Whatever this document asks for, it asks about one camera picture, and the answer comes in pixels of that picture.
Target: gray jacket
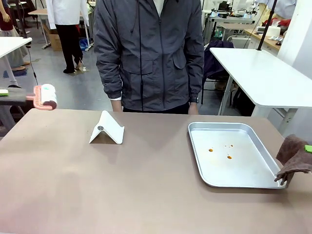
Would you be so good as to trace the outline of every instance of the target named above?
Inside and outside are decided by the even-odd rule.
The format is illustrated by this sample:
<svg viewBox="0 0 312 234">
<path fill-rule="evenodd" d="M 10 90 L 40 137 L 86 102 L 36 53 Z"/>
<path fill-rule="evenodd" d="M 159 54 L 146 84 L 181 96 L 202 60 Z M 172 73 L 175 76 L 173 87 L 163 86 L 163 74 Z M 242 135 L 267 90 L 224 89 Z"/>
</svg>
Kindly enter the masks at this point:
<svg viewBox="0 0 312 234">
<path fill-rule="evenodd" d="M 160 17 L 153 0 L 97 0 L 94 37 L 104 91 L 109 98 L 122 92 L 124 107 L 163 111 L 198 96 L 200 0 L 165 0 Z"/>
</svg>

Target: black pole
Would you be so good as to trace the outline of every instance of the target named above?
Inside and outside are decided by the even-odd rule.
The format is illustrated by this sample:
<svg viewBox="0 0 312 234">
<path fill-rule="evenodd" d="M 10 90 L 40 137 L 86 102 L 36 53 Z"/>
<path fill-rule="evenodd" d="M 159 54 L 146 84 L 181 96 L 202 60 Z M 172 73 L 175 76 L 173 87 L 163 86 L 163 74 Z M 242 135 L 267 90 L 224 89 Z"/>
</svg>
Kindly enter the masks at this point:
<svg viewBox="0 0 312 234">
<path fill-rule="evenodd" d="M 27 38 L 27 34 L 25 31 L 25 27 L 24 27 L 24 21 L 23 21 L 23 18 L 21 16 L 21 12 L 20 12 L 20 1 L 15 0 L 15 4 L 16 4 L 16 10 L 17 10 L 18 16 L 19 16 L 19 22 L 20 22 L 20 26 L 21 26 L 21 31 L 23 33 L 23 38 Z"/>
<path fill-rule="evenodd" d="M 265 25 L 265 29 L 264 29 L 264 32 L 263 32 L 263 35 L 262 35 L 262 38 L 261 38 L 261 41 L 259 43 L 259 47 L 258 47 L 257 50 L 261 50 L 262 44 L 264 42 L 265 36 L 266 36 L 266 34 L 268 32 L 268 29 L 269 29 L 269 26 L 270 26 L 270 23 L 271 23 L 273 14 L 274 14 L 274 9 L 275 9 L 276 3 L 277 3 L 277 0 L 274 0 L 274 3 L 273 3 L 273 6 L 272 6 L 270 15 L 269 15 L 269 19 L 268 19 L 267 25 Z"/>
</svg>

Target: white triangular holder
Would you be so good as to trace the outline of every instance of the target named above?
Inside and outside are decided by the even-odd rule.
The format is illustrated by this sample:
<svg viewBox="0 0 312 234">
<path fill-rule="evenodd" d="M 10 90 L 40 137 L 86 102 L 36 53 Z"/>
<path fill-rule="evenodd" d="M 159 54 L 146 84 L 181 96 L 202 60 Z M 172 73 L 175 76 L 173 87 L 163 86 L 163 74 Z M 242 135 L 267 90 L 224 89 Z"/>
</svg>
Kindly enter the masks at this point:
<svg viewBox="0 0 312 234">
<path fill-rule="evenodd" d="M 122 144 L 123 133 L 125 127 L 121 127 L 116 120 L 107 112 L 102 111 L 99 122 L 94 127 L 89 144 L 99 135 L 100 132 L 105 132 L 116 144 Z"/>
</svg>

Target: silver baking tray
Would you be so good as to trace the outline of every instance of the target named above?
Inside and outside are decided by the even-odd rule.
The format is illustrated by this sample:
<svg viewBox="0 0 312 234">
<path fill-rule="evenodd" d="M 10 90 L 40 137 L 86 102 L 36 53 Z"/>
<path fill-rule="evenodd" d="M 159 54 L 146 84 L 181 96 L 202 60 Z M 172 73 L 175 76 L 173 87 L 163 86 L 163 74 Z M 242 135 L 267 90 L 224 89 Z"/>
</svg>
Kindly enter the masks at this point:
<svg viewBox="0 0 312 234">
<path fill-rule="evenodd" d="M 254 130 L 243 123 L 194 122 L 189 134 L 201 178 L 213 187 L 284 189 L 280 171 Z"/>
</svg>

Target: black trousers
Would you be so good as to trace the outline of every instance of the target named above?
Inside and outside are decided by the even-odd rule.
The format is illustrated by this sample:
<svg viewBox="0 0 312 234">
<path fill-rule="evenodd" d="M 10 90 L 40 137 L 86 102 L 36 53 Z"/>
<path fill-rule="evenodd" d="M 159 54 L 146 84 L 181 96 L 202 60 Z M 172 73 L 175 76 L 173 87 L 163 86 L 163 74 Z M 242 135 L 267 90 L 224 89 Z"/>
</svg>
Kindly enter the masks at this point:
<svg viewBox="0 0 312 234">
<path fill-rule="evenodd" d="M 137 113 L 158 113 L 158 114 L 182 114 L 187 115 L 189 113 L 190 104 L 187 102 L 184 105 L 177 106 L 173 109 L 166 111 L 135 111 L 128 108 L 123 108 L 124 112 L 137 112 Z"/>
<path fill-rule="evenodd" d="M 62 45 L 66 69 L 74 71 L 73 56 L 76 64 L 79 63 L 80 59 L 82 60 L 83 56 L 79 44 L 79 31 L 76 25 L 56 25 L 56 27 Z"/>
</svg>

